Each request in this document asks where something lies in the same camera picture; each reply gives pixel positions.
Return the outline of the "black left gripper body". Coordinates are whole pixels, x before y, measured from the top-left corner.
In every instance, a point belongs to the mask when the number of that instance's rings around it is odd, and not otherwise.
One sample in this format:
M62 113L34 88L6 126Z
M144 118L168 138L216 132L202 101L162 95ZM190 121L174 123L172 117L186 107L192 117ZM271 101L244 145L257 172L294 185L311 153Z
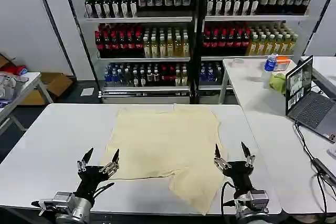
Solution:
M112 183L109 183L98 188L101 182L108 181L110 178L99 172L101 168L103 166L87 166L85 172L78 173L81 182L74 192L76 197L85 199L94 205L97 196L112 186Z

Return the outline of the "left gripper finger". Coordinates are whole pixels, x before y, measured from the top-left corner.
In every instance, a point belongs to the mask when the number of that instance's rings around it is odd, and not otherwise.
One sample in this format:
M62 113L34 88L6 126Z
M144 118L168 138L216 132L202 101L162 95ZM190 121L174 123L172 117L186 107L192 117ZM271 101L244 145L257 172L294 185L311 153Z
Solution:
M106 174L111 177L119 169L119 149L115 152L111 162L106 164L103 168L99 170L100 173Z
M91 158L91 155L93 153L94 148L92 147L89 151L87 151L83 158L81 160L77 161L77 166L78 166L78 172L85 172L86 171L86 166Z

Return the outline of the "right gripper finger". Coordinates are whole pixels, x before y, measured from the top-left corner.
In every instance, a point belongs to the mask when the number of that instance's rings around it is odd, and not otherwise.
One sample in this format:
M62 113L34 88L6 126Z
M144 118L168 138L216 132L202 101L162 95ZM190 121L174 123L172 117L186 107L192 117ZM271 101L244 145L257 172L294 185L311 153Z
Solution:
M249 167L253 167L256 155L251 154L250 149L243 142L241 142L241 145L246 159L246 163Z
M232 171L232 166L223 158L221 158L217 144L215 144L214 164L222 173L230 173Z

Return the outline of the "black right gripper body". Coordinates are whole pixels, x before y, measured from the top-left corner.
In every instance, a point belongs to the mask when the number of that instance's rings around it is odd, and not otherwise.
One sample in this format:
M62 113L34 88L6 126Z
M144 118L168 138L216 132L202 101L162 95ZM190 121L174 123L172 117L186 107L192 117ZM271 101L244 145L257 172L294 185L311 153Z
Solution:
M253 190L250 175L254 170L253 165L246 161L228 162L223 169L223 174L232 179L236 190Z

